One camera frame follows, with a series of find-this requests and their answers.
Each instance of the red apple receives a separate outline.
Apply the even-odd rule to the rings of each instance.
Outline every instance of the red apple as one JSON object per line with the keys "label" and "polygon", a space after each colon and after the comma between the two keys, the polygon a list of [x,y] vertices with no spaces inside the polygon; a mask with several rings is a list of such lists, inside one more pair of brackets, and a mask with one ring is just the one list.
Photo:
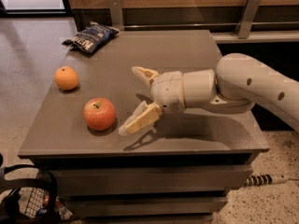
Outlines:
{"label": "red apple", "polygon": [[83,109],[83,117],[87,125],[96,131],[110,128],[116,118],[114,105],[106,98],[94,98]]}

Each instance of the orange fruit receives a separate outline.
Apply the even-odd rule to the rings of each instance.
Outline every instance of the orange fruit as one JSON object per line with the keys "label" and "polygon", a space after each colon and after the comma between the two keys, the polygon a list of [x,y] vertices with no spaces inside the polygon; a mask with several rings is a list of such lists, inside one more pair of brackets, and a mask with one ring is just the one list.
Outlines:
{"label": "orange fruit", "polygon": [[78,85],[78,74],[69,66],[62,66],[58,68],[54,74],[57,86],[65,91],[70,91]]}

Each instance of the speckled floor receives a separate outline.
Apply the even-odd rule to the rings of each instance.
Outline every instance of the speckled floor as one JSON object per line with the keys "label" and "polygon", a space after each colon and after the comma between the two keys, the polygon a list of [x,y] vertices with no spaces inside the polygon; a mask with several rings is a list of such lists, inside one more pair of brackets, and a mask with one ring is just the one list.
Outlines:
{"label": "speckled floor", "polygon": [[[17,156],[76,32],[72,18],[0,20],[0,152],[5,166]],[[299,134],[263,132],[270,151],[253,163],[254,174],[299,178]],[[213,224],[299,223],[299,181],[231,191]]]}

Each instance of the table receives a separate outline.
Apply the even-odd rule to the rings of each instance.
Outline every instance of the table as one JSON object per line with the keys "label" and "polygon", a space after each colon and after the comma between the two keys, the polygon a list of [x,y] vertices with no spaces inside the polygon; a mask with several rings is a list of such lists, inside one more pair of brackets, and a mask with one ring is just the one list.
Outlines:
{"label": "table", "polygon": [[[150,103],[132,66],[190,72],[213,69],[220,57],[209,31],[120,32],[92,57],[69,51],[62,65],[78,71],[80,84],[60,91],[53,82],[19,156],[54,173],[75,216],[103,223],[205,223],[269,149],[251,112],[189,109],[129,136],[118,135],[118,128],[141,101]],[[117,121],[104,132],[89,129],[82,116],[95,97],[116,108]]]}

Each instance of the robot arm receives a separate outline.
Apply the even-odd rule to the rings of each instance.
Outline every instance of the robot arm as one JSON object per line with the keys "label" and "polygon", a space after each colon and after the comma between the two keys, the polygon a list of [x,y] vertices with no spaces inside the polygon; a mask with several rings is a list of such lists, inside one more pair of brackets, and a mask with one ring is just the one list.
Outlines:
{"label": "robot arm", "polygon": [[135,133],[163,113],[203,108],[213,113],[243,113],[258,104],[299,132],[299,83],[243,54],[229,54],[213,70],[158,74],[133,67],[134,74],[150,88],[154,103],[138,107],[120,127],[121,135]]}

